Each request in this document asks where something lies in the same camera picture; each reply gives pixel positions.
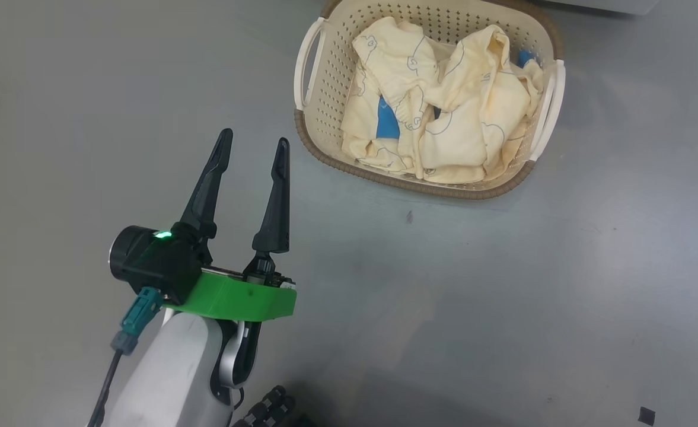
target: beige plastic basket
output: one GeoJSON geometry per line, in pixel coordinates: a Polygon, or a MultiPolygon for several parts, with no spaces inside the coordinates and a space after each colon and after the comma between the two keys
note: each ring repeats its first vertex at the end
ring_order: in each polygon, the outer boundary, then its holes
{"type": "Polygon", "coordinates": [[[309,28],[294,75],[295,124],[313,156],[343,172],[430,195],[485,199],[508,192],[528,176],[554,130],[565,93],[563,46],[554,24],[541,9],[523,0],[406,0],[375,2],[332,0],[309,28]],[[393,16],[421,26],[427,36],[456,44],[464,36],[497,24],[511,39],[512,60],[520,50],[534,54],[544,68],[544,95],[517,156],[499,178],[471,184],[436,184],[366,167],[341,151],[341,121],[357,56],[352,40],[381,17],[393,16]],[[308,60],[313,51],[314,60],[308,60]],[[307,76],[307,66],[313,67],[307,76]]]}

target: black cable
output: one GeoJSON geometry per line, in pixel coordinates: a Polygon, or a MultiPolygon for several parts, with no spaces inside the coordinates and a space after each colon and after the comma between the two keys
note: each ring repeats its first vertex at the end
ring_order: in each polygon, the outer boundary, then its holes
{"type": "Polygon", "coordinates": [[[116,372],[116,365],[119,364],[122,353],[121,350],[114,352],[112,363],[109,366],[109,371],[107,371],[107,378],[104,379],[104,386],[101,387],[101,394],[98,395],[96,407],[93,408],[93,415],[91,415],[91,420],[88,422],[88,427],[100,427],[102,422],[104,422],[107,399],[109,398],[109,387],[111,387],[111,381],[114,378],[114,372],[116,372]]]}
{"type": "Polygon", "coordinates": [[[240,387],[238,390],[241,391],[241,398],[238,399],[238,403],[236,403],[235,406],[232,407],[232,410],[237,410],[238,406],[241,406],[241,404],[243,403],[243,387],[240,387]]]}

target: cream-colored clothing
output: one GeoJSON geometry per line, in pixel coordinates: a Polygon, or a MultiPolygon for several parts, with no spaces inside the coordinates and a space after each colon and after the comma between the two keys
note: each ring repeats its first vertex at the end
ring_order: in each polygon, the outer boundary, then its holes
{"type": "Polygon", "coordinates": [[[503,173],[535,113],[543,74],[534,60],[525,68],[509,62],[501,28],[487,27],[454,47],[431,40],[417,25],[384,17],[353,46],[359,63],[341,124],[344,152],[441,183],[503,173]],[[394,109],[398,141],[375,137],[380,95],[394,109]],[[441,109],[438,119],[433,106],[441,109]]]}

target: basket handle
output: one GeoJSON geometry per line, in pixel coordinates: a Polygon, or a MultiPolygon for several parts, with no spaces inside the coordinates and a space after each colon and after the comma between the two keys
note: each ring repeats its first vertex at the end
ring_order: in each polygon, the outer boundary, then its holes
{"type": "Polygon", "coordinates": [[[536,161],[544,152],[549,137],[552,137],[557,119],[560,116],[562,98],[565,96],[565,61],[558,59],[554,65],[554,75],[549,76],[547,84],[547,97],[541,107],[541,114],[538,116],[538,129],[536,137],[533,138],[531,147],[531,160],[536,161]]]}
{"type": "Polygon", "coordinates": [[[325,23],[324,17],[319,17],[317,21],[313,22],[309,30],[307,30],[306,35],[302,41],[302,46],[299,49],[299,56],[297,56],[297,68],[294,71],[294,102],[297,105],[297,109],[304,111],[304,107],[309,103],[311,98],[311,89],[314,86],[314,78],[316,77],[317,65],[320,61],[320,56],[322,54],[322,45],[325,41],[323,27],[325,23]],[[314,45],[314,40],[320,36],[320,44],[316,54],[314,55],[314,63],[311,65],[311,75],[309,76],[309,83],[306,88],[306,93],[304,93],[303,84],[304,76],[306,73],[306,60],[309,57],[309,52],[311,47],[314,45]]]}

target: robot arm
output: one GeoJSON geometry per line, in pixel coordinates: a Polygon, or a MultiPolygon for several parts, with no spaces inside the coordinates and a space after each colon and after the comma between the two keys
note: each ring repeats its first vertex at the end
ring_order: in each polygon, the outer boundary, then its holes
{"type": "MultiPolygon", "coordinates": [[[[294,282],[275,270],[270,253],[289,250],[289,143],[278,141],[273,187],[254,259],[243,273],[211,266],[209,238],[219,181],[227,169],[232,131],[219,134],[180,221],[169,231],[127,227],[110,250],[114,278],[138,299],[112,343],[115,360],[129,356],[160,305],[166,318],[110,415],[112,427],[219,427],[232,418],[232,389],[246,383],[256,360],[262,322],[294,312],[294,282]],[[159,300],[151,300],[156,295],[159,300]]],[[[110,377],[88,427],[104,419],[110,377]]]]}

